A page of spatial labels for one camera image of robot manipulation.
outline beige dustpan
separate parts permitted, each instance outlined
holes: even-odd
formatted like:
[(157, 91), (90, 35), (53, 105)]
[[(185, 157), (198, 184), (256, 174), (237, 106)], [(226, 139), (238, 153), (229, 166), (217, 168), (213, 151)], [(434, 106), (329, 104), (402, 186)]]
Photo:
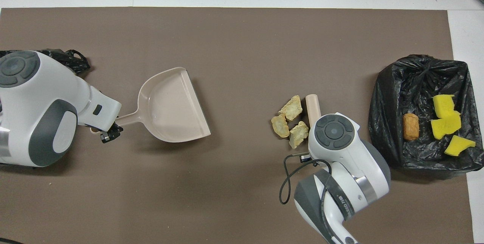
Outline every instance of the beige dustpan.
[(210, 135), (192, 82), (182, 67), (148, 79), (140, 89), (138, 109), (115, 122), (121, 127), (141, 122), (156, 138), (172, 143)]

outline yellow foam piece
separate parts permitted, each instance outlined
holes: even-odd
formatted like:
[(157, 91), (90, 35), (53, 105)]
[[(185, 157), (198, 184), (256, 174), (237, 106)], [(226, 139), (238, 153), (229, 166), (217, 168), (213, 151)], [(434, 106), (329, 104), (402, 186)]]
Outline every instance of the yellow foam piece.
[(444, 153), (451, 156), (459, 156), (463, 150), (470, 146), (476, 146), (476, 142), (454, 135), (452, 136), (452, 140), (449, 146), (445, 149)]
[(434, 101), (434, 110), (438, 118), (446, 118), (454, 112), (453, 95), (437, 95), (432, 99)]
[(461, 128), (460, 113), (453, 111), (453, 113), (445, 118), (430, 120), (430, 124), (432, 125), (432, 132), (434, 133), (435, 139), (440, 140), (444, 135), (453, 134)]

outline brown mat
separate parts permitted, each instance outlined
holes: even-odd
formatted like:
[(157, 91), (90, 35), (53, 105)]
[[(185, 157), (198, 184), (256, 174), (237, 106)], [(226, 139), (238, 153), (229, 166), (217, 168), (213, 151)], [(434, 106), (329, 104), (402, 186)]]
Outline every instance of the brown mat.
[[(322, 243), (293, 201), (278, 201), (282, 160), (307, 143), (290, 149), (270, 118), (293, 95), (318, 94), (323, 114), (349, 116), (368, 139), (380, 70), (409, 54), (452, 59), (445, 11), (2, 9), (0, 50), (43, 48), (87, 56), (86, 81), (122, 115), (146, 79), (187, 68), (212, 135), (169, 144), (137, 124), (102, 144), (79, 127), (54, 165), (0, 167), (0, 237), (24, 243)], [(465, 177), (392, 177), (387, 196), (346, 222), (356, 239), (473, 241)]]

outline black garbage bag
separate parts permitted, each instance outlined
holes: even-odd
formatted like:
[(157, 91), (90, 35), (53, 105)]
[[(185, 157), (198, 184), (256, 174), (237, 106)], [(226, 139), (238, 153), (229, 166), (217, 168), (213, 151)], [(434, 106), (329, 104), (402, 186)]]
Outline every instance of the black garbage bag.
[[(438, 119), (432, 97), (454, 95), (455, 110), (461, 113), (462, 128), (455, 135), (476, 142), (458, 157), (444, 154), (452, 134), (435, 139), (430, 120)], [(420, 137), (403, 139), (403, 115), (419, 118)], [(368, 127), (372, 144), (392, 168), (417, 176), (448, 179), (483, 167), (481, 130), (467, 64), (439, 60), (427, 55), (401, 58), (377, 77), (370, 103)]]
[[(18, 50), (0, 51), (0, 58), (15, 51)], [(66, 52), (61, 49), (42, 49), (37, 51), (57, 60), (62, 63), (62, 65), (71, 68), (77, 75), (90, 68), (86, 57), (73, 49), (67, 50)]]

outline beige crumpled piece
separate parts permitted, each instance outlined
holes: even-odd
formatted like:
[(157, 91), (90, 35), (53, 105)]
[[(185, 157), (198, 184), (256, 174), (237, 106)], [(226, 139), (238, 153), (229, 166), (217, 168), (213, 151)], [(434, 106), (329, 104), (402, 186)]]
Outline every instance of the beige crumpled piece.
[(287, 121), (291, 122), (303, 112), (301, 107), (301, 98), (298, 95), (293, 96), (279, 111), (279, 113), (285, 114)]
[(289, 145), (292, 149), (295, 149), (308, 137), (308, 135), (309, 128), (304, 122), (299, 121), (299, 123), (290, 130)]
[(273, 117), (271, 119), (271, 123), (273, 125), (274, 132), (282, 138), (286, 138), (289, 136), (289, 127), (287, 126), (287, 122), (285, 121), (285, 114), (281, 113), (280, 115)]

